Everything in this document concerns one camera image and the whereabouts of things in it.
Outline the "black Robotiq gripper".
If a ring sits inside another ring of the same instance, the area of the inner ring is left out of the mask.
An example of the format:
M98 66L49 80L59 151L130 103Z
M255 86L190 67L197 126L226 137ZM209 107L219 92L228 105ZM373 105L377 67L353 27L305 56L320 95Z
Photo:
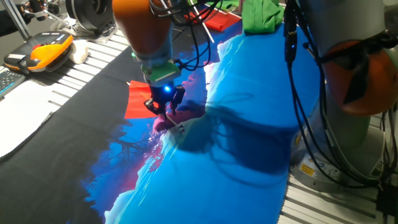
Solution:
M165 104L170 102L172 113L176 113L177 106L182 102L185 89L174 82L162 86L150 86L151 97L144 102L144 106L155 115L165 115Z

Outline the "person right hand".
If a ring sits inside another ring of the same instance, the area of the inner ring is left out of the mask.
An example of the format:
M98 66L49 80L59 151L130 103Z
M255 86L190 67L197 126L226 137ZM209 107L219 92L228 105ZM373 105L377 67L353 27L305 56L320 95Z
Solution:
M31 14L32 13L32 9L30 8L30 4L26 3L26 4L20 4L18 6L19 12L24 20L24 22L26 24L29 24L31 22L31 20L34 18L34 16Z

